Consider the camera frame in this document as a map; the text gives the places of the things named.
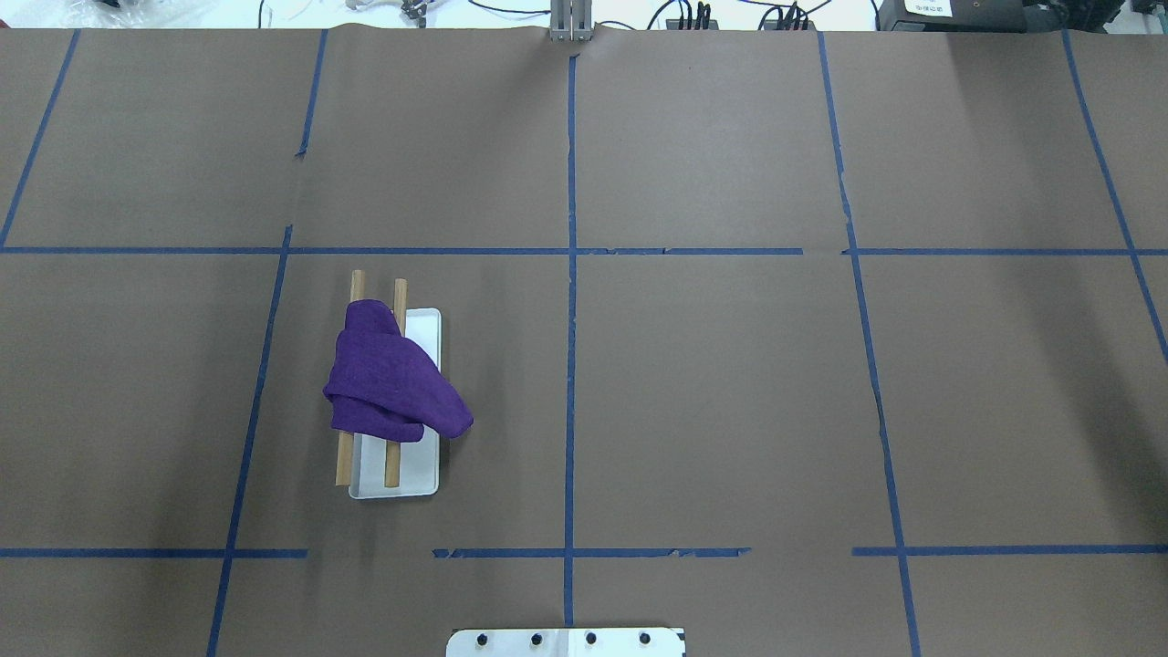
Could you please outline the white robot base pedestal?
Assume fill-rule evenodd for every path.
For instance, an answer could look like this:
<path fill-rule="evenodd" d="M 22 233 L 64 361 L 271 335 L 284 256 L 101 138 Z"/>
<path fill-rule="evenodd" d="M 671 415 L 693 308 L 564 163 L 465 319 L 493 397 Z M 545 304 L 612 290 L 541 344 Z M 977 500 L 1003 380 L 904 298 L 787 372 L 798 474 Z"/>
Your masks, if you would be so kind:
<path fill-rule="evenodd" d="M 683 629 L 668 627 L 466 629 L 446 656 L 684 656 Z"/>

